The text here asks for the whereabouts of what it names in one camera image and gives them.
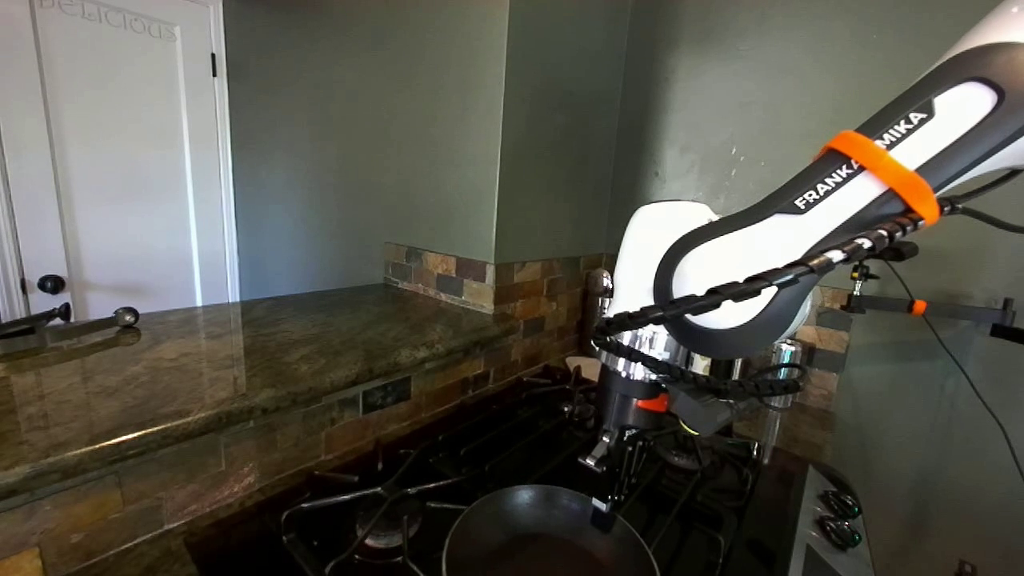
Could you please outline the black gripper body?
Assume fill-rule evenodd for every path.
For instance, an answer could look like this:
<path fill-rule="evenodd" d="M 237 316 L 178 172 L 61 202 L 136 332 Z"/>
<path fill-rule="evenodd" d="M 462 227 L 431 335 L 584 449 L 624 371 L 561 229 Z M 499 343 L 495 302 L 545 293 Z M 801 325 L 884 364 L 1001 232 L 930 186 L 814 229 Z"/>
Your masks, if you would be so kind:
<path fill-rule="evenodd" d="M 672 397 L 659 381 L 632 381 L 618 368 L 597 368 L 597 435 L 609 432 L 615 437 L 610 461 L 675 426 Z"/>

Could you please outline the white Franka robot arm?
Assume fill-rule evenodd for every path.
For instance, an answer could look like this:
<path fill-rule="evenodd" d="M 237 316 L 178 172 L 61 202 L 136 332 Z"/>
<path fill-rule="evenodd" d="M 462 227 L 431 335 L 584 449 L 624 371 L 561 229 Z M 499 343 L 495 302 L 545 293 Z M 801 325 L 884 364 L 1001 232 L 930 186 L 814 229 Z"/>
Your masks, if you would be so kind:
<path fill-rule="evenodd" d="M 1001 0 L 909 89 L 761 202 L 716 213 L 704 202 L 632 211 L 609 313 L 593 325 L 604 392 L 584 465 L 609 479 L 596 509 L 620 509 L 644 435 L 713 435 L 738 408 L 801 388 L 792 364 L 713 378 L 695 364 L 757 357 L 789 335 L 823 275 L 888 253 L 1024 165 L 1024 0 Z"/>

